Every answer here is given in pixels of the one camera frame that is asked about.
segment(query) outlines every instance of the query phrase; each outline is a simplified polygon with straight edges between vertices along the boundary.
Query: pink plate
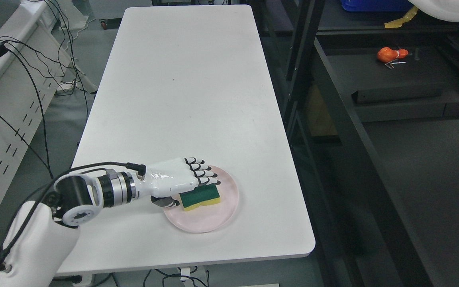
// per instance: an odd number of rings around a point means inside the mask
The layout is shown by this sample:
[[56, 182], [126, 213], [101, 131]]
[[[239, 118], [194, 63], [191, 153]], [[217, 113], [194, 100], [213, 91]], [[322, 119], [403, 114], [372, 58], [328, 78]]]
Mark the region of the pink plate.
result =
[[212, 167], [212, 171], [217, 174], [217, 179], [221, 184], [217, 186], [221, 202], [213, 205], [202, 205], [190, 211], [184, 211], [180, 206], [165, 208], [166, 217], [179, 229], [192, 232], [210, 232], [221, 227], [226, 223], [237, 210], [238, 188], [231, 176], [218, 167]]

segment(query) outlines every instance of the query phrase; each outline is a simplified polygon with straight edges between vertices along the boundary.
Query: orange object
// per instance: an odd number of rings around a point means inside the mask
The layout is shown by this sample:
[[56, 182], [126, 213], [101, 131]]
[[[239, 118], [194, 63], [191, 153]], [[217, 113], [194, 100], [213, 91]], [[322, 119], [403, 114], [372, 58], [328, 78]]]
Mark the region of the orange object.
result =
[[377, 59], [381, 62], [388, 63], [394, 59], [403, 59], [408, 55], [408, 51], [405, 49], [393, 50], [389, 47], [383, 47], [377, 53]]

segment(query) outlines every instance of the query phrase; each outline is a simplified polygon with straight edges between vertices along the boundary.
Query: yellow tape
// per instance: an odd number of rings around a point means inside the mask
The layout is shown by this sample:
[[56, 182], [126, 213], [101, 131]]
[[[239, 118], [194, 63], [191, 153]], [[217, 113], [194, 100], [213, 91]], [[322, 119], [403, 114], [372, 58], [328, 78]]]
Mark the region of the yellow tape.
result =
[[412, 20], [414, 16], [417, 14], [417, 11], [419, 11], [417, 6], [413, 6], [402, 18], [391, 21], [389, 23], [385, 23], [384, 26], [386, 27], [386, 29], [400, 28], [401, 26], [403, 26], [404, 23]]

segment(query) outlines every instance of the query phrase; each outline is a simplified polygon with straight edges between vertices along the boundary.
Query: robotic arm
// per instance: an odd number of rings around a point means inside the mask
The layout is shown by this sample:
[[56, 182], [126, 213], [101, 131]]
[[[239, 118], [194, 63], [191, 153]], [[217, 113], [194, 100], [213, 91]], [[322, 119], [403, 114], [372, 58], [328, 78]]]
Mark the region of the robotic arm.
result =
[[[98, 177], [67, 174], [54, 183], [54, 191], [38, 203], [24, 231], [0, 265], [0, 287], [46, 287], [63, 260], [75, 247], [78, 226], [93, 219], [105, 207], [115, 207], [143, 197], [160, 207], [179, 205], [172, 195], [200, 185], [220, 184], [217, 174], [196, 158], [176, 158], [138, 171], [107, 169]], [[6, 248], [26, 221], [35, 202], [22, 205], [12, 222]]]

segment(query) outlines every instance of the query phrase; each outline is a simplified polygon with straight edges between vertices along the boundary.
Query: green scouring pad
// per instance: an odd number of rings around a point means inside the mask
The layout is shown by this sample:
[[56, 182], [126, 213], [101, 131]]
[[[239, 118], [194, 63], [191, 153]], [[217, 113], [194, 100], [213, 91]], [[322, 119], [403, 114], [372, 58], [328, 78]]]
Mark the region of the green scouring pad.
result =
[[184, 211], [193, 210], [200, 205], [212, 205], [221, 202], [219, 191], [215, 184], [196, 187], [192, 191], [180, 194]]

